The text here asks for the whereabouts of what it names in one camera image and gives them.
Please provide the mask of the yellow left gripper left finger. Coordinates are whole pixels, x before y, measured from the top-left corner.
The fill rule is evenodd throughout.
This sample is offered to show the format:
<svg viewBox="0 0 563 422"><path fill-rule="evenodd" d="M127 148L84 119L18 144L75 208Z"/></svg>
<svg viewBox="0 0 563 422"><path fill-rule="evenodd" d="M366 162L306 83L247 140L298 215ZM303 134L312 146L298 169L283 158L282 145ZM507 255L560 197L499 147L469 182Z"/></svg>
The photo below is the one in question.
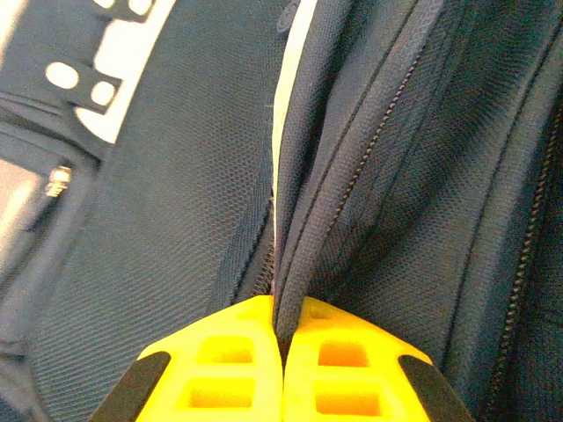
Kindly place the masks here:
<svg viewBox="0 0 563 422"><path fill-rule="evenodd" d="M90 422L281 422L272 310L255 296L150 344Z"/></svg>

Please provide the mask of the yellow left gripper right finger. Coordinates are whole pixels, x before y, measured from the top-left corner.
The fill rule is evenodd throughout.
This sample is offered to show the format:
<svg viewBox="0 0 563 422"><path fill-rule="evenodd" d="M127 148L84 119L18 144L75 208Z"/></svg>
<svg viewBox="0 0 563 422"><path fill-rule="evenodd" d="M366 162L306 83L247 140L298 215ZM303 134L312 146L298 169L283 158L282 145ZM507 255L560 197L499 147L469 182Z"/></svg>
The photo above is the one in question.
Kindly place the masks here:
<svg viewBox="0 0 563 422"><path fill-rule="evenodd" d="M284 372L284 422L475 422L431 359L307 297Z"/></svg>

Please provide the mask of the navy blue backpack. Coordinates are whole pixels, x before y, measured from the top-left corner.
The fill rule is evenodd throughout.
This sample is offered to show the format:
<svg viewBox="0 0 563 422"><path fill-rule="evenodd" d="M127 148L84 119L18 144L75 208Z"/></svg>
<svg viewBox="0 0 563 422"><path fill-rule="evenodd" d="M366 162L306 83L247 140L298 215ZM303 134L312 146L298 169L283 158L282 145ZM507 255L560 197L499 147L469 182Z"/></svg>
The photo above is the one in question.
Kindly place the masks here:
<svg viewBox="0 0 563 422"><path fill-rule="evenodd" d="M150 341L261 291L282 338L313 295L477 419L563 422L563 0L319 0L272 203L285 10L175 1L7 277L0 422L85 422Z"/></svg>

